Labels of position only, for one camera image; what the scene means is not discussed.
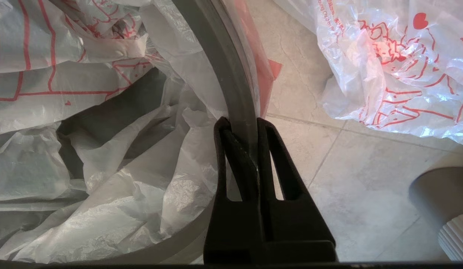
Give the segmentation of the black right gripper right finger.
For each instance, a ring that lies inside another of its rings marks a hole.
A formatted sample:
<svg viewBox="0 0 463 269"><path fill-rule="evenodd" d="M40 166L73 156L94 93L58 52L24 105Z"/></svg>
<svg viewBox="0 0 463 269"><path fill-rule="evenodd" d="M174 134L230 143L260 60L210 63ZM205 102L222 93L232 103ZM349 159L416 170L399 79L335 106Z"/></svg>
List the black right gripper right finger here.
<svg viewBox="0 0 463 269"><path fill-rule="evenodd" d="M277 128L257 118L256 264L337 262L336 242Z"/></svg>

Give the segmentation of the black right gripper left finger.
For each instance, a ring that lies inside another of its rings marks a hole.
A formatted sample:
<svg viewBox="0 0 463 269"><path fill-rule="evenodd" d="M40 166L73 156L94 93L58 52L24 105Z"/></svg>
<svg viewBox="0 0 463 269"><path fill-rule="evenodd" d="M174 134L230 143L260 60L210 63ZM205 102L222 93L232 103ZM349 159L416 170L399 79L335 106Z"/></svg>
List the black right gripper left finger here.
<svg viewBox="0 0 463 269"><path fill-rule="evenodd" d="M254 160L222 117L214 126L218 178L204 244L205 264L270 264L263 215L263 158Z"/></svg>

